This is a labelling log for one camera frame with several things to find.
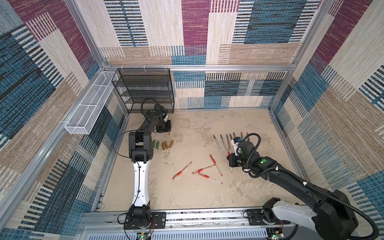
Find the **mint highlighter pen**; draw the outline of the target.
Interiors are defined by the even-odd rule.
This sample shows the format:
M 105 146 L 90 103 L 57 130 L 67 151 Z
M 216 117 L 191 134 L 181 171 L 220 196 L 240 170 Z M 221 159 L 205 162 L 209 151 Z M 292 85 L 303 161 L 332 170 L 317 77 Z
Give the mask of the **mint highlighter pen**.
M 226 144 L 226 142 L 225 142 L 223 136 L 220 135 L 220 138 L 221 138 L 221 141 L 222 141 L 222 143 L 223 143 L 224 149 L 227 151 L 227 150 L 228 150 L 228 148 L 227 148 L 227 144 Z
M 215 141 L 215 143 L 216 143 L 217 146 L 218 146 L 218 149 L 220 150 L 220 149 L 221 149 L 221 145 L 220 145 L 220 143 L 218 142 L 218 139 L 216 138 L 215 135 L 213 135 L 213 137 L 214 137 L 214 141 Z

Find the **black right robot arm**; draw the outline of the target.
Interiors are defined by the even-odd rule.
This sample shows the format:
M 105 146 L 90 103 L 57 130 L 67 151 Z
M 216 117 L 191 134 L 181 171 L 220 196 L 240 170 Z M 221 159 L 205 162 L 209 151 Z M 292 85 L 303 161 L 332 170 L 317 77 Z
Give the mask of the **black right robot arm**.
M 318 187 L 284 168 L 270 157 L 262 157 L 258 152 L 261 136 L 254 134 L 258 142 L 254 145 L 248 139 L 234 137 L 231 145 L 234 152 L 227 159 L 231 168 L 240 167 L 251 178 L 262 178 L 274 183 L 298 199 L 304 206 L 288 204 L 279 198 L 272 198 L 263 205 L 264 221 L 274 224 L 286 220 L 311 229 L 324 240 L 358 240 L 353 232 L 358 227 L 357 216 L 361 216 L 372 227 L 372 233 L 362 236 L 363 240 L 375 240 L 380 230 L 375 221 L 366 213 L 352 206 L 348 197 L 341 191 L 333 192 Z

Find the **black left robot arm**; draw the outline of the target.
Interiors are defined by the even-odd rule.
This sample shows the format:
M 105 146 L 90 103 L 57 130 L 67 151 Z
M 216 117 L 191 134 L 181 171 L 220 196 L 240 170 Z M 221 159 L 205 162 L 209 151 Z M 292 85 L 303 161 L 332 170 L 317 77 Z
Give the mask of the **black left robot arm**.
M 141 114 L 145 118 L 142 125 L 136 130 L 127 131 L 127 158 L 132 161 L 134 167 L 134 196 L 124 224 L 146 229 L 154 223 L 148 193 L 149 166 L 154 156 L 152 133 L 168 133 L 172 124 L 168 119 L 168 110 L 154 98 L 145 98 L 142 101 Z

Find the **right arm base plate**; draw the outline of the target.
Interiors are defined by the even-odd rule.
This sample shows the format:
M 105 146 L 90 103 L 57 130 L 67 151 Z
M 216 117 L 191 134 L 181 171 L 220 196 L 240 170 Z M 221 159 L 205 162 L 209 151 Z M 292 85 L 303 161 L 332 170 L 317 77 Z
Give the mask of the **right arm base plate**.
M 249 221 L 250 226 L 291 224 L 289 221 L 277 219 L 271 210 L 263 208 L 247 209 L 243 211 L 242 215 Z

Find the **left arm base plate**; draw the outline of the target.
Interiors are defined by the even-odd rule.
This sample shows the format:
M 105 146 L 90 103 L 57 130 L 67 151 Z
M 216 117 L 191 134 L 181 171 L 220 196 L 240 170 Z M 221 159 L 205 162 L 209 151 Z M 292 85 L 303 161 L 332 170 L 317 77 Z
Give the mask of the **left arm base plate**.
M 128 214 L 124 222 L 124 230 L 149 230 L 152 227 L 164 229 L 166 227 L 166 212 L 151 212 L 150 214 Z

